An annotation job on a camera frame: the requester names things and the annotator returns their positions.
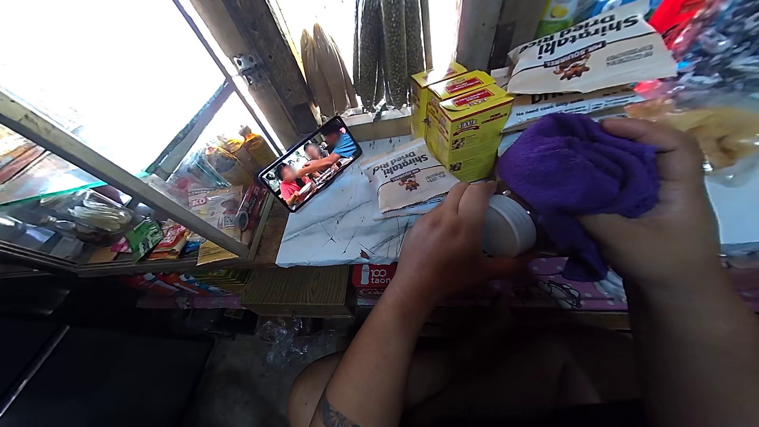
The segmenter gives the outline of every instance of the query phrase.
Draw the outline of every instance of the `mr. squirrel logo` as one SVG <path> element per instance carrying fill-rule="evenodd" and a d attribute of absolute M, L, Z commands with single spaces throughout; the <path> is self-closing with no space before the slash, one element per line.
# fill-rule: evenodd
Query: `mr. squirrel logo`
<path fill-rule="evenodd" d="M 419 188 L 419 183 L 417 182 L 416 175 L 409 175 L 406 178 L 400 179 L 398 181 L 398 185 L 405 185 L 406 189 L 409 191 L 413 191 Z"/>
<path fill-rule="evenodd" d="M 591 68 L 586 65 L 587 60 L 590 58 L 591 54 L 586 53 L 579 58 L 573 58 L 569 59 L 568 61 L 564 61 L 556 66 L 556 70 L 553 70 L 553 73 L 556 75 L 562 75 L 559 80 L 570 81 L 575 77 L 582 77 L 582 73 L 591 70 Z"/>

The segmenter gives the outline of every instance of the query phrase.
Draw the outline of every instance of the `purple towel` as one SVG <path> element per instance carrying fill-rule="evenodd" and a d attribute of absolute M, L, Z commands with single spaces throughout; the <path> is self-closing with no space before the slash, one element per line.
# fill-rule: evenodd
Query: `purple towel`
<path fill-rule="evenodd" d="M 556 248 L 569 255 L 562 276 L 606 276 L 596 242 L 574 218 L 636 218 L 659 201 L 654 146 L 607 134 L 582 114 L 550 114 L 535 122 L 498 161 L 498 173 L 538 213 Z"/>

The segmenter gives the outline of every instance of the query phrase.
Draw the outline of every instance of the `white bottle cap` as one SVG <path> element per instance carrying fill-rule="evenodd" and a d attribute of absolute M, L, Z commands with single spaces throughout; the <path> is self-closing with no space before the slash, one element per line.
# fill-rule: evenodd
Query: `white bottle cap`
<path fill-rule="evenodd" d="M 482 249 L 488 255 L 515 257 L 535 245 L 535 223 L 519 203 L 493 195 L 487 204 Z"/>

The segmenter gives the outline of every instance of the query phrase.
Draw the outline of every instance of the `white marble surface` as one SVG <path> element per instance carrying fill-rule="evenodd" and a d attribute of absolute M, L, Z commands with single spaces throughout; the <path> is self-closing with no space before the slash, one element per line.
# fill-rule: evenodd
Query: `white marble surface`
<path fill-rule="evenodd" d="M 392 151 L 410 136 L 359 143 L 364 154 L 298 212 L 290 213 L 277 265 L 389 264 L 398 260 L 406 232 L 419 215 L 373 220 L 376 193 L 360 163 Z"/>

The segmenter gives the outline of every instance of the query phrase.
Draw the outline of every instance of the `video on phone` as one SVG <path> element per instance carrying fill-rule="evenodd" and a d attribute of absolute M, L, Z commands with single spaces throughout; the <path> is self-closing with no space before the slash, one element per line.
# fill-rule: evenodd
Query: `video on phone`
<path fill-rule="evenodd" d="M 263 170 L 260 180 L 295 212 L 359 155 L 361 149 L 345 123 L 335 117 Z"/>

